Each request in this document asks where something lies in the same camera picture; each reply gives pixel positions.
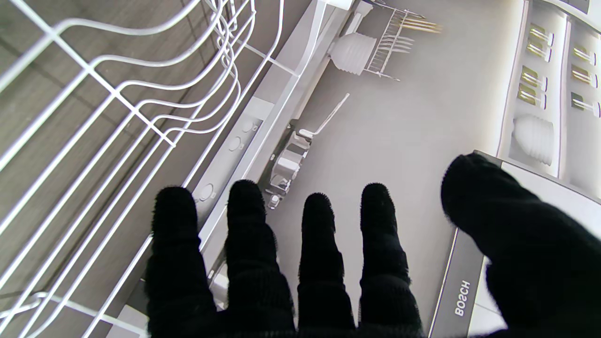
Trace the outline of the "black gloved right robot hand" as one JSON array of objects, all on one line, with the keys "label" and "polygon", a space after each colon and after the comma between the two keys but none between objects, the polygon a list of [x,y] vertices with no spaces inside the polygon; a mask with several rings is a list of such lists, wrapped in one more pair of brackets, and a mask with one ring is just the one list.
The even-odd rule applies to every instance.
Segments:
[{"label": "black gloved right robot hand", "polygon": [[[600,336],[600,241],[479,154],[462,154],[441,184],[444,214],[489,258],[486,282],[507,325],[490,338]],[[354,322],[328,197],[307,197],[302,216],[298,323],[262,193],[231,187],[227,206],[228,306],[213,301],[193,195],[160,190],[146,268],[152,338],[422,338],[395,208],[380,183],[362,191],[361,317]]]}]

